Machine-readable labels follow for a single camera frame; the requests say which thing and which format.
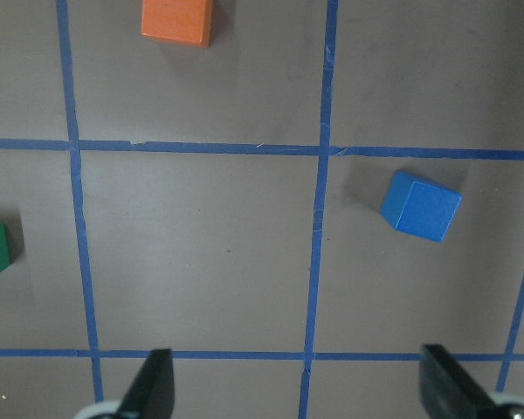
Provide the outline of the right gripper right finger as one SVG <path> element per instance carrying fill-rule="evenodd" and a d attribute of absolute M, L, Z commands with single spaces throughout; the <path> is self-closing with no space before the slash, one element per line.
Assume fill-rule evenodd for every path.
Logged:
<path fill-rule="evenodd" d="M 421 346 L 418 389 L 429 418 L 500 417 L 500 407 L 442 345 Z"/>

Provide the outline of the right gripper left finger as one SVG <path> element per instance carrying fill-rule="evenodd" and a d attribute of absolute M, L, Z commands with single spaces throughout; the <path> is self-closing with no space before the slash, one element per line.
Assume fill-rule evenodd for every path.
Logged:
<path fill-rule="evenodd" d="M 170 349 L 152 350 L 115 412 L 116 418 L 169 419 L 175 407 Z"/>

